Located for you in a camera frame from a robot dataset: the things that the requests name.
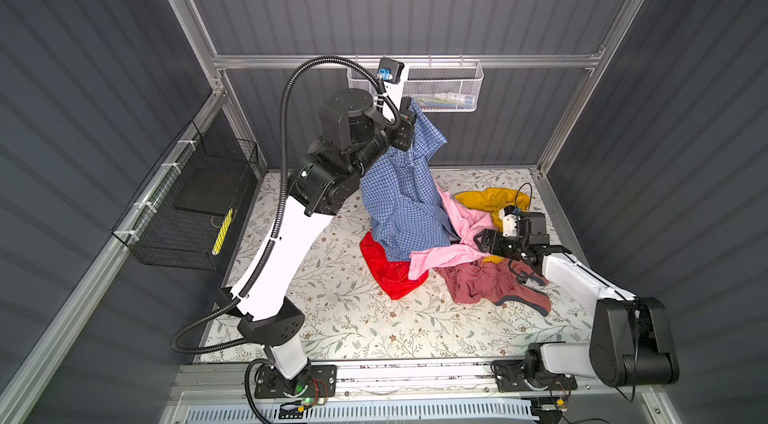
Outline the pink cloth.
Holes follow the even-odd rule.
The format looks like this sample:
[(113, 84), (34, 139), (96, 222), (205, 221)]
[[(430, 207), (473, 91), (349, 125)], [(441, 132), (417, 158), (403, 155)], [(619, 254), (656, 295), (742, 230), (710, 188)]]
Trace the pink cloth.
[(485, 230), (499, 229), (499, 218), (494, 218), (492, 211), (498, 211), (502, 202), (492, 204), (490, 194), (485, 191), (469, 191), (455, 196), (440, 187), (437, 187), (437, 191), (455, 238), (447, 245), (433, 245), (426, 250), (412, 252), (408, 278), (417, 280), (433, 268), (454, 267), (476, 261), (499, 262), (500, 258), (481, 251), (474, 238)]

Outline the blue checkered shirt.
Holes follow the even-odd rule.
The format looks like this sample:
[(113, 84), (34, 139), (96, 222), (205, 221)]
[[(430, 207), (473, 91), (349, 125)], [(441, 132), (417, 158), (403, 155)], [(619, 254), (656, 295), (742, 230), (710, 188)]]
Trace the blue checkered shirt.
[(457, 239), (429, 168), (447, 139), (417, 104), (409, 109), (415, 114), (410, 149), (390, 148), (361, 180), (372, 237), (390, 261), (408, 261), (414, 252)]

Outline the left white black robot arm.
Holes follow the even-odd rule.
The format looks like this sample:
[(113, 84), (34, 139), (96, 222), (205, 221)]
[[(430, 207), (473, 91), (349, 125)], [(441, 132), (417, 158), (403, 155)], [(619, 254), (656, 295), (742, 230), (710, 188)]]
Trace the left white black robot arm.
[(415, 114), (399, 86), (387, 85), (391, 105), (363, 89), (345, 89), (320, 108), (321, 134), (282, 176), (270, 233), (242, 277), (217, 303), (239, 319), (241, 343), (263, 347), (285, 381), (308, 376), (299, 331), (304, 314), (287, 298), (289, 284), (319, 235), (389, 150), (413, 142)]

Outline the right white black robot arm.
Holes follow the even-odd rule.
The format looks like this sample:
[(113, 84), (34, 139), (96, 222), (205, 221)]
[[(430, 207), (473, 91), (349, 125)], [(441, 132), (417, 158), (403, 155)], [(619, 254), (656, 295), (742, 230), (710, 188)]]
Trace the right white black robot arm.
[(515, 206), (501, 211), (515, 230), (484, 230), (474, 241), (482, 252), (525, 264), (514, 275), (521, 284), (550, 281), (592, 317), (586, 343), (534, 343), (520, 362), (517, 380), (528, 388), (575, 389), (577, 377), (596, 378), (612, 388), (673, 384), (680, 377), (669, 320), (656, 298), (617, 287), (550, 242), (546, 217)]

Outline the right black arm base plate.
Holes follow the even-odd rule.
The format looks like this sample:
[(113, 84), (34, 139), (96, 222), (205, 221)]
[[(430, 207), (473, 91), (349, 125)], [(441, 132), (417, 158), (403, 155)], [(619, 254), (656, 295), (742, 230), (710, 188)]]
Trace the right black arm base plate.
[(574, 377), (551, 373), (539, 364), (527, 367), (523, 360), (494, 360), (490, 370), (499, 392), (563, 391), (569, 394), (578, 388)]

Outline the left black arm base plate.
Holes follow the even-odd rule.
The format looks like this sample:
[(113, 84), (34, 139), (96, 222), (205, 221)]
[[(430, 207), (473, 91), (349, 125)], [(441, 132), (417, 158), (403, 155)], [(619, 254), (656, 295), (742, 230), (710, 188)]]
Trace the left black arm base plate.
[(329, 398), (336, 392), (338, 368), (308, 364), (295, 377), (286, 378), (277, 369), (261, 365), (250, 378), (259, 399)]

